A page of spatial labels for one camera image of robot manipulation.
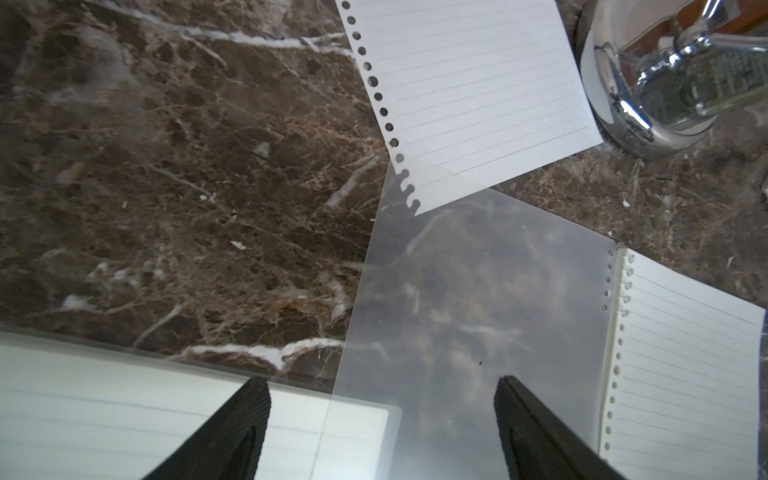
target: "marble countertop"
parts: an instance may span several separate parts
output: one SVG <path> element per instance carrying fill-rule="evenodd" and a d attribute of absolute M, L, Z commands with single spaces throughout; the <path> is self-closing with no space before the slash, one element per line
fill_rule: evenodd
<path fill-rule="evenodd" d="M 334 2 L 0 22 L 0 323 L 330 389 L 388 162 Z M 606 142 L 496 190 L 766 306 L 766 138 L 763 102 L 668 161 Z"/>

